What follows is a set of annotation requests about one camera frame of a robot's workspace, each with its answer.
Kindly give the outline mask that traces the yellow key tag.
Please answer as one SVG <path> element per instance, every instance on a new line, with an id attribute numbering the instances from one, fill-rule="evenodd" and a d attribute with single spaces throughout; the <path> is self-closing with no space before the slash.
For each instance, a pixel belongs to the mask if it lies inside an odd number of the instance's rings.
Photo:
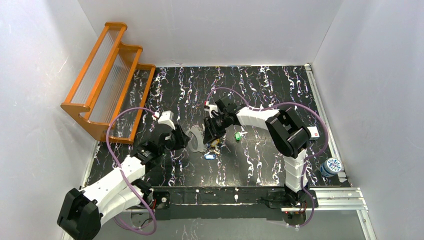
<path id="1" fill-rule="evenodd" d="M 215 147 L 216 145 L 218 145 L 220 143 L 220 140 L 219 139 L 215 139 L 215 140 L 213 140 L 211 143 L 210 143 L 210 146 L 211 147 Z"/>

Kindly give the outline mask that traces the blue key tag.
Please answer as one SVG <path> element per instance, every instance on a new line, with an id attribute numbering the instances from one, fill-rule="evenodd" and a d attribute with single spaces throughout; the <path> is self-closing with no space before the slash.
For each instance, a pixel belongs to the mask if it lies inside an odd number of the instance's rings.
<path id="1" fill-rule="evenodd" d="M 214 153 L 207 153 L 204 155 L 204 159 L 205 160 L 215 160 L 216 159 L 216 154 Z"/>

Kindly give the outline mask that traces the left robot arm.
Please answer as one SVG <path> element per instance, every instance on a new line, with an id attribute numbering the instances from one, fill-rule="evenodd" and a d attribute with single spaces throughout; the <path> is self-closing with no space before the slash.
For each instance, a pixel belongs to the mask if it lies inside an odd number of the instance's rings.
<path id="1" fill-rule="evenodd" d="M 102 225 L 124 210 L 152 201 L 152 187 L 142 177 L 166 152 L 184 149 L 190 138 L 179 124 L 157 124 L 147 139 L 97 182 L 64 197 L 57 225 L 75 240 L 92 240 Z"/>

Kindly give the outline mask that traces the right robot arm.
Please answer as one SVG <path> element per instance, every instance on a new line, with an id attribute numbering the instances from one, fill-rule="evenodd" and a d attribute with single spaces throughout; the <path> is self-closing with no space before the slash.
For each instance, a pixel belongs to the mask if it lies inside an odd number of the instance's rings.
<path id="1" fill-rule="evenodd" d="M 234 126 L 252 126 L 267 130 L 276 149 L 283 155 L 286 177 L 285 199 L 292 205 L 304 199 L 308 180 L 303 172 L 306 149 L 312 134 L 297 114 L 294 102 L 283 102 L 278 107 L 255 108 L 239 105 L 223 98 L 215 104 L 204 103 L 208 116 L 204 120 L 203 143 L 209 144 L 226 134 Z"/>

